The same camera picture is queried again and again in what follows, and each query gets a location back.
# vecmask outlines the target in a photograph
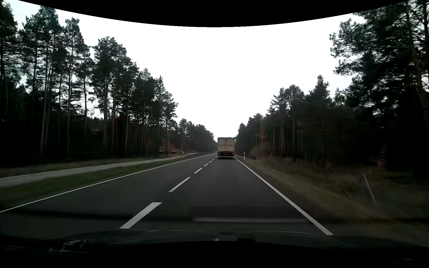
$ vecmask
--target overcast sky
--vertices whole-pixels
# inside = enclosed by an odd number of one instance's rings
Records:
[[[8,0],[21,28],[38,5]],[[61,25],[80,19],[87,45],[114,37],[140,69],[162,76],[165,88],[179,103],[179,121],[202,124],[214,138],[235,136],[239,124],[264,115],[281,87],[313,89],[319,74],[335,89],[348,87],[351,77],[333,74],[338,59],[330,56],[329,34],[341,21],[362,18],[347,14],[287,24],[235,27],[176,27],[116,21],[57,9]]]

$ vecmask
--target road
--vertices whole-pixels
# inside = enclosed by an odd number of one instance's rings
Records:
[[[0,212],[0,234],[47,239],[120,230],[331,234],[239,159],[204,155]]]

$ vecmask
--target truck rear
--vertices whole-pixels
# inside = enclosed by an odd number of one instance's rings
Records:
[[[219,158],[235,158],[235,138],[218,138],[218,159]]]

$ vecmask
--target grass verge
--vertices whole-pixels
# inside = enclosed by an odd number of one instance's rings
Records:
[[[281,161],[244,162],[305,200],[306,206],[327,211],[333,220],[321,223],[335,235],[375,236],[429,247],[429,188],[414,185],[409,173],[371,168],[321,173]],[[362,173],[378,206],[359,182]]]
[[[179,154],[169,155],[168,158],[177,156]],[[167,158],[165,155],[159,156],[159,158]],[[98,160],[88,160],[88,161],[79,161],[79,162],[65,162],[65,163],[53,163],[45,165],[35,165],[28,167],[11,167],[11,168],[0,168],[0,178],[18,176],[25,174],[33,174],[47,171],[63,170],[70,168],[84,168],[124,162],[134,162],[149,160],[154,158],[114,158],[114,159],[98,159]]]
[[[83,174],[48,178],[14,187],[1,188],[0,210],[105,180],[140,172],[150,168],[156,168],[170,163],[175,163],[181,160],[183,159],[177,158],[160,162],[140,164],[136,166],[115,167]]]

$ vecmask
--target white solid edge line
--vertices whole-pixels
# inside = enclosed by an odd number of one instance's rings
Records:
[[[304,217],[306,217],[308,220],[310,220],[315,226],[317,226],[322,232],[324,232],[324,234],[333,235],[329,230],[327,230],[327,228],[322,226],[322,224],[317,222],[313,217],[311,217],[309,214],[307,214],[307,212],[302,210],[298,205],[294,204],[294,202],[292,202],[289,198],[287,198],[285,195],[283,195],[281,192],[279,192],[276,188],[274,188],[271,184],[269,184],[269,182],[267,182],[265,179],[261,178],[261,176],[256,174],[256,172],[254,172],[252,169],[250,169],[248,166],[246,166],[243,162],[239,161],[239,159],[237,159],[236,157],[235,157],[235,159],[238,160],[238,162],[240,162],[247,169],[249,169],[249,171],[251,171],[254,175],[256,175],[258,178],[260,178],[265,184],[267,184],[269,187],[271,187],[271,189],[274,190],[274,192],[276,192],[278,195],[280,195],[282,198],[284,198],[284,200],[287,201],[289,204],[291,204],[291,206],[293,206],[295,209],[297,209],[299,212],[301,212],[301,214],[304,215]]]
[[[53,195],[53,196],[50,196],[50,197],[46,197],[46,198],[41,198],[41,199],[38,199],[38,200],[34,200],[34,201],[28,202],[28,203],[26,203],[26,204],[20,204],[20,205],[14,206],[14,207],[10,207],[10,208],[7,208],[7,209],[5,209],[5,210],[1,210],[1,211],[0,211],[0,213],[3,213],[3,212],[6,212],[6,211],[9,211],[9,210],[12,210],[12,209],[15,209],[15,208],[19,208],[19,207],[22,207],[22,206],[25,206],[25,205],[28,205],[28,204],[36,203],[36,202],[39,202],[39,201],[42,201],[42,200],[46,200],[46,199],[49,199],[49,198],[58,197],[58,196],[61,196],[61,195],[64,195],[64,194],[68,194],[68,193],[70,193],[70,192],[75,192],[75,191],[77,191],[77,190],[81,190],[81,189],[84,189],[84,188],[87,188],[87,187],[90,187],[90,186],[94,186],[94,185],[98,185],[98,184],[102,184],[102,183],[110,182],[110,181],[113,181],[113,180],[116,180],[116,179],[120,179],[120,178],[123,178],[123,177],[127,177],[127,176],[131,176],[131,175],[139,174],[139,173],[142,173],[142,172],[145,172],[145,171],[149,171],[149,170],[152,170],[152,169],[155,169],[155,168],[163,168],[163,167],[166,167],[166,166],[169,166],[169,165],[173,165],[173,164],[181,163],[181,162],[188,161],[188,160],[193,160],[193,159],[200,158],[200,157],[203,157],[203,156],[206,156],[206,155],[198,156],[198,157],[195,157],[195,158],[190,158],[190,159],[187,159],[187,160],[177,161],[177,162],[170,163],[170,164],[166,164],[166,165],[159,166],[159,167],[154,167],[154,168],[150,168],[150,169],[145,169],[145,170],[142,170],[142,171],[139,171],[139,172],[135,172],[135,173],[132,173],[132,174],[124,175],[124,176],[122,176],[122,177],[118,177],[118,178],[114,178],[114,179],[106,180],[106,181],[103,181],[103,182],[98,182],[98,183],[95,183],[95,184],[87,185],[87,186],[80,187],[80,188],[77,188],[77,189],[74,189],[74,190],[70,190],[70,191],[67,191],[67,192],[63,192],[63,193],[60,193],[60,194],[56,194],[56,195]]]
[[[191,178],[191,177],[188,177],[188,178],[184,179],[181,183],[179,183],[177,186],[173,187],[173,189],[171,189],[171,190],[170,190],[170,191],[168,191],[168,192],[169,192],[169,193],[173,192],[176,188],[178,188],[178,186],[182,185],[182,183],[184,183],[185,181],[187,181],[189,178]]]
[[[161,202],[152,202],[146,208],[142,209],[142,211],[140,211],[137,215],[131,218],[128,222],[122,225],[119,229],[129,229],[130,227],[134,226],[134,224],[137,223],[137,221],[145,217],[148,213],[150,213],[150,211],[156,208],[159,204],[161,204]]]

